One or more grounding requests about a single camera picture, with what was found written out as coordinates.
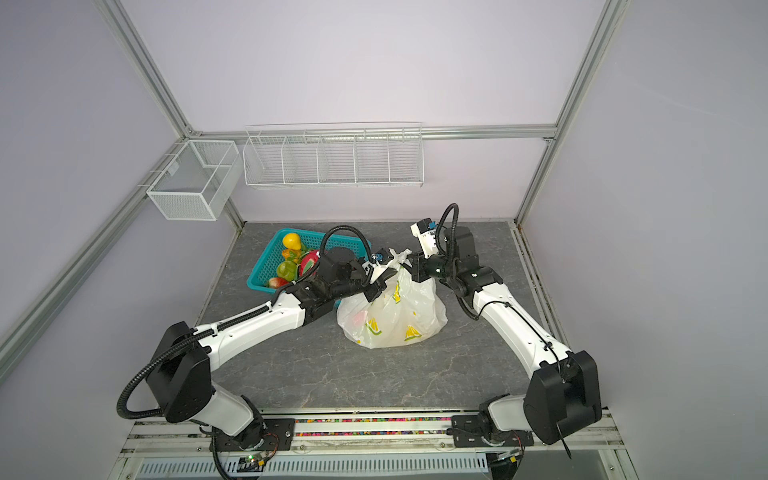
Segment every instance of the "metal rail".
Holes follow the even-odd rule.
[[[276,127],[285,127],[285,125],[276,125]],[[269,135],[291,135],[299,134],[306,136],[322,135],[328,136],[350,136],[365,133],[399,133],[403,128],[340,128],[340,129],[318,129],[318,130],[268,130]],[[557,126],[547,124],[536,125],[473,125],[465,127],[421,127],[416,128],[424,140],[470,140],[482,138],[551,138],[557,133]],[[197,138],[204,140],[245,140],[249,136],[246,131],[221,131],[221,132],[203,132],[197,135]]]
[[[131,195],[123,201],[112,216],[101,225],[98,232],[59,272],[53,282],[48,285],[48,288],[35,299],[10,331],[2,337],[0,343],[0,383],[8,378],[13,369],[24,358],[24,355],[78,291],[80,285],[96,269],[104,255],[131,225],[148,200],[147,185],[150,185],[157,178],[161,170],[167,166],[181,148],[181,145],[182,142],[178,141],[166,151],[154,169],[141,182],[142,186],[136,187]]]
[[[530,185],[528,185],[525,197],[523,197],[520,210],[518,210],[518,214],[515,217],[515,222],[517,222],[518,225],[522,225],[525,222],[525,218],[531,211],[534,200],[541,189],[541,185],[544,184],[547,173],[551,168],[552,161],[562,144],[564,136],[568,132],[568,128],[576,117],[578,108],[584,100],[584,96],[587,94],[587,89],[589,89],[589,84],[592,81],[595,72],[600,67],[603,55],[611,41],[611,36],[621,22],[628,3],[629,0],[607,0],[603,7],[598,26],[595,27],[592,39],[589,42],[587,53],[584,56],[584,60],[581,62],[581,67],[576,74],[576,79],[571,86],[571,90],[568,92],[568,97],[566,98],[563,109],[558,117],[557,132],[548,142],[547,148],[544,150],[544,155],[541,157],[541,161],[539,161],[533,179],[531,180]]]
[[[120,0],[93,0],[93,3],[98,11],[101,12],[118,44],[125,50],[128,59],[136,68],[139,77],[144,82],[147,90],[149,90],[152,98],[157,102],[157,106],[165,114],[176,134],[184,139],[197,136],[198,132],[194,130],[189,121],[187,121],[187,117],[184,116],[181,107],[170,92],[170,88],[165,83],[160,70],[152,60],[147,47],[141,40],[138,31],[128,17],[128,13],[123,8]],[[240,232],[245,222],[231,199],[227,199],[227,202],[224,204],[224,213],[232,222],[235,230]]]

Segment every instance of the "metal vent grille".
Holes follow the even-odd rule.
[[[396,476],[425,473],[486,473],[485,454],[438,453],[402,455],[288,455],[276,457],[266,464],[264,472],[237,472],[240,459],[223,461],[232,476],[328,476],[360,477],[366,475]],[[210,458],[148,458],[139,469],[142,478],[211,478],[218,476]]]

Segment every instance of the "red apple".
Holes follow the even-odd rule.
[[[270,281],[266,284],[269,288],[280,288],[283,285],[287,285],[290,283],[288,280],[284,278],[280,278],[279,276],[273,276],[270,278]]]
[[[312,250],[304,258],[301,259],[301,265],[299,265],[299,276],[302,276],[304,272],[312,268],[312,265],[320,258],[320,250]]]

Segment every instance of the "white wire shelf basket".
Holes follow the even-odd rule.
[[[245,183],[256,189],[421,186],[421,125],[370,125],[246,127]]]
[[[147,195],[168,220],[216,220],[242,174],[235,142],[188,140]]]

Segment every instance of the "black mounting plate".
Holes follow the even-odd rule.
[[[480,429],[477,415],[454,415],[451,417],[451,427],[453,428],[453,445],[457,447],[491,447],[483,442],[482,435],[469,435],[465,432],[477,432]],[[524,447],[533,446],[533,434],[526,432],[525,430],[512,430],[510,432],[502,432],[498,434],[499,439],[494,441],[498,443],[500,447],[515,447],[519,446],[518,437],[520,443]]]
[[[266,423],[266,433],[273,433],[280,439],[277,444],[278,450],[290,450],[290,443],[293,440],[293,428],[296,426],[295,419],[264,419]],[[264,437],[261,445],[253,450],[269,450],[275,448],[275,438],[271,435]],[[216,450],[219,452],[243,452],[237,443],[232,442],[232,437],[226,433],[220,432],[216,437]]]

